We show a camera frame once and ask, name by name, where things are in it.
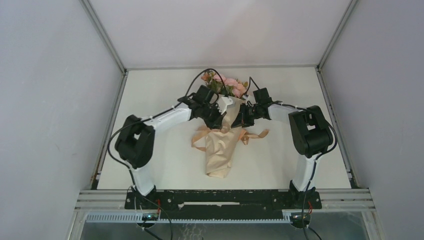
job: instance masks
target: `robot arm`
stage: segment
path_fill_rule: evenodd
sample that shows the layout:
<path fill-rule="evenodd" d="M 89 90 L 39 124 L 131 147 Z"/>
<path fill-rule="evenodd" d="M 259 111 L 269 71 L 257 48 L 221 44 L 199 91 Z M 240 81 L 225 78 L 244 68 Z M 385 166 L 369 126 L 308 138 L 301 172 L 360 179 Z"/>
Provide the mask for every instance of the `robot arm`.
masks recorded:
<path fill-rule="evenodd" d="M 333 135 L 320 107 L 297 108 L 273 101 L 266 88 L 254 91 L 253 95 L 256 103 L 243 104 L 231 127 L 250 127 L 255 124 L 255 119 L 260 118 L 290 124 L 293 144 L 299 153 L 296 174 L 290 182 L 290 189 L 297 194 L 309 190 L 313 192 L 315 171 L 321 156 L 333 143 Z"/>
<path fill-rule="evenodd" d="M 115 143 L 121 159 L 130 166 L 136 188 L 146 196 L 155 187 L 150 176 L 149 165 L 153 155 L 155 134 L 193 118 L 201 118 L 211 129 L 220 129 L 228 106 L 233 104 L 229 97 L 220 97 L 210 103 L 215 93 L 202 85 L 196 93 L 178 99 L 179 104 L 157 116 L 139 118 L 130 115 Z"/>

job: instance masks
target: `white wall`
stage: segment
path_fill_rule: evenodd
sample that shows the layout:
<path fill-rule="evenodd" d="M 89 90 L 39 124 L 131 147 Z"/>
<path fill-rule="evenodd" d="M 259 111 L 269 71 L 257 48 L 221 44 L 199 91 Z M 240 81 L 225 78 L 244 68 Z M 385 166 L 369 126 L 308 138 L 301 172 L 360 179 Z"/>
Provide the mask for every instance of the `white wall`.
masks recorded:
<path fill-rule="evenodd" d="M 387 239 L 423 239 L 424 1 L 361 1 L 324 68 Z"/>
<path fill-rule="evenodd" d="M 79 1 L 0 1 L 0 239 L 65 238 L 120 79 Z"/>
<path fill-rule="evenodd" d="M 91 0 L 127 68 L 317 65 L 350 0 Z"/>

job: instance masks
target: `pink flower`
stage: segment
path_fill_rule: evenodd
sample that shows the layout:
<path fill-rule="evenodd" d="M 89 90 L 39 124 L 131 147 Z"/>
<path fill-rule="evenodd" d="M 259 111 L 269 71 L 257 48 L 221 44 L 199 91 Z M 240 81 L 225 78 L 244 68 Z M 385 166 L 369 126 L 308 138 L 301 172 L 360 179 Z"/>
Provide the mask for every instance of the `pink flower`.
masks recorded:
<path fill-rule="evenodd" d="M 208 81 L 208 79 L 209 79 L 209 74 L 207 74 L 206 72 L 203 74 L 203 76 L 201 76 L 201 79 L 203 80 L 203 81 L 205 81 L 205 82 L 207 82 Z"/>
<path fill-rule="evenodd" d="M 232 93 L 234 94 L 234 96 L 236 96 L 237 98 L 240 98 L 242 96 L 242 92 L 239 91 L 237 88 L 233 88 L 232 89 Z"/>
<path fill-rule="evenodd" d="M 225 81 L 226 81 L 226 77 L 224 76 L 224 75 L 222 75 L 221 74 L 221 77 L 222 77 L 222 80 L 224 81 L 224 83 L 225 83 Z M 216 81 L 218 81 L 218 82 L 221 82 L 221 78 L 220 78 L 220 76 L 218 76 L 218 74 L 215 74 L 215 75 L 213 75 L 213 79 L 215 79 Z"/>
<path fill-rule="evenodd" d="M 237 82 L 237 80 L 233 79 L 233 78 L 227 78 L 224 81 L 225 85 L 227 86 L 233 86 L 233 87 L 237 87 L 237 85 L 239 85 L 239 83 Z"/>
<path fill-rule="evenodd" d="M 242 83 L 237 84 L 237 90 L 239 90 L 242 94 L 244 94 L 246 92 L 246 88 L 245 86 L 243 86 Z"/>

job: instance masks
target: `kraft paper wrapping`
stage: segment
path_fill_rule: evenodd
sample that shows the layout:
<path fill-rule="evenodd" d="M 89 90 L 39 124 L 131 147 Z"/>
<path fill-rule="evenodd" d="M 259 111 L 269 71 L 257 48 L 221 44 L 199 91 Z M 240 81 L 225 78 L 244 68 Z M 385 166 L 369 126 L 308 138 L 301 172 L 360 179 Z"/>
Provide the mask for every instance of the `kraft paper wrapping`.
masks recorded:
<path fill-rule="evenodd" d="M 201 126 L 199 131 L 192 139 L 191 146 L 206 153 L 206 174 L 210 177 L 225 178 L 230 171 L 234 149 L 239 140 L 245 145 L 248 144 L 249 138 L 260 139 L 268 134 L 268 130 L 264 130 L 261 134 L 248 133 L 242 127 L 231 128 L 231 124 L 239 114 L 240 105 L 244 100 L 231 97 L 234 105 L 229 107 L 226 115 L 222 120 L 222 129 L 209 129 Z M 205 146 L 198 147 L 195 145 L 197 141 L 205 137 Z"/>

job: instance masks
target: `metal frame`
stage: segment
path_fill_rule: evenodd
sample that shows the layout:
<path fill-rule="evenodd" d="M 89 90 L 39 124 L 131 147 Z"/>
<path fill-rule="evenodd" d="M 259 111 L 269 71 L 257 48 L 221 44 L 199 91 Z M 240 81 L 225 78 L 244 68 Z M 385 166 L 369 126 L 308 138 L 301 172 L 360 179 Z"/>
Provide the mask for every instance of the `metal frame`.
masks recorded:
<path fill-rule="evenodd" d="M 368 189 L 318 189 L 322 209 L 314 209 L 318 213 L 361 212 L 370 240 L 384 240 L 376 208 Z M 83 232 L 84 223 L 134 223 L 142 222 L 143 214 L 155 213 L 156 209 L 144 209 L 143 213 L 133 209 L 124 209 L 127 201 L 126 190 L 82 190 L 74 209 L 68 239 L 78 240 Z M 173 223 L 274 223 L 289 224 L 290 216 L 299 214 L 301 209 L 282 210 L 280 219 L 250 220 L 196 220 L 172 219 Z M 167 219 L 149 221 L 149 223 L 168 224 Z"/>
<path fill-rule="evenodd" d="M 121 102 L 122 94 L 124 92 L 125 83 L 128 77 L 128 69 L 125 68 L 117 51 L 115 50 L 111 39 L 109 38 L 105 28 L 103 27 L 99 17 L 96 14 L 90 0 L 79 0 L 82 7 L 86 11 L 94 28 L 104 42 L 106 48 L 112 55 L 119 70 L 122 72 L 123 77 L 119 87 L 117 97 L 113 106 L 112 114 L 106 129 L 104 137 L 104 145 L 99 153 L 99 162 L 95 170 L 94 176 L 100 174 L 103 161 L 105 159 L 106 148 L 105 144 L 108 142 L 112 133 L 115 118 L 118 112 L 119 104 Z M 341 131 L 338 126 L 337 115 L 333 110 L 333 104 L 327 91 L 325 80 L 322 76 L 322 68 L 326 63 L 329 55 L 331 54 L 338 38 L 340 37 L 343 29 L 346 26 L 352 12 L 357 6 L 359 0 L 351 0 L 343 17 L 341 18 L 337 29 L 335 30 L 327 48 L 325 49 L 318 65 L 267 65 L 267 66 L 222 66 L 221 68 L 257 68 L 257 67 L 315 67 L 319 83 L 321 85 L 322 93 L 325 102 L 330 112 L 330 118 L 335 128 L 336 134 L 340 138 L 340 151 L 343 161 L 346 166 L 348 174 L 350 170 L 353 171 L 352 165 L 349 161 L 349 154 L 343 143 Z M 193 69 L 199 67 L 182 67 L 182 68 L 131 68 L 130 70 L 150 70 L 150 69 Z M 320 193 L 322 202 L 322 209 L 314 209 L 314 212 L 333 213 L 333 212 L 361 212 L 366 226 L 370 240 L 385 240 L 385 236 L 379 221 L 376 208 L 368 189 L 317 189 Z M 68 229 L 67 239 L 79 240 L 83 232 L 84 224 L 86 222 L 97 223 L 134 223 L 140 222 L 142 214 L 155 213 L 156 209 L 144 209 L 143 213 L 135 212 L 134 210 L 124 209 L 126 202 L 126 190 L 82 190 L 78 196 L 78 200 L 74 209 L 71 224 Z M 299 213 L 300 209 L 290 209 L 281 211 L 281 219 L 252 219 L 252 220 L 193 220 L 193 219 L 174 219 L 174 223 L 289 223 L 292 214 Z M 168 223 L 167 220 L 159 219 L 157 223 Z"/>
<path fill-rule="evenodd" d="M 105 30 L 105 27 L 103 27 L 102 22 L 100 21 L 99 17 L 97 16 L 96 11 L 93 8 L 93 5 L 91 4 L 90 0 L 79 0 L 82 7 L 84 8 L 85 12 L 87 13 L 88 17 L 90 18 L 91 22 L 93 23 L 93 26 L 95 30 L 98 33 L 98 36 L 103 41 L 104 45 L 106 46 L 107 50 L 112 55 L 112 58 L 115 60 L 116 65 L 118 66 L 119 70 L 122 74 L 125 74 L 126 69 L 124 67 L 124 64 L 122 63 L 118 52 L 116 51 L 114 45 L 112 44 L 111 39 L 108 36 L 108 33 Z"/>
<path fill-rule="evenodd" d="M 293 65 L 215 65 L 215 66 L 181 66 L 181 67 L 130 67 L 128 71 L 133 70 L 186 70 L 186 69 L 254 69 L 254 68 L 315 68 L 315 64 L 293 64 Z"/>
<path fill-rule="evenodd" d="M 344 14 L 341 17 L 341 20 L 338 23 L 337 28 L 335 29 L 334 34 L 332 35 L 331 40 L 328 43 L 327 48 L 325 49 L 324 54 L 321 57 L 321 60 L 319 60 L 318 66 L 316 66 L 319 71 L 323 68 L 324 64 L 326 63 L 330 53 L 332 52 L 337 40 L 339 39 L 340 35 L 345 29 L 346 23 L 348 22 L 353 11 L 355 10 L 355 7 L 357 6 L 358 2 L 359 0 L 350 0 L 349 5 L 346 8 L 346 11 L 344 11 Z"/>

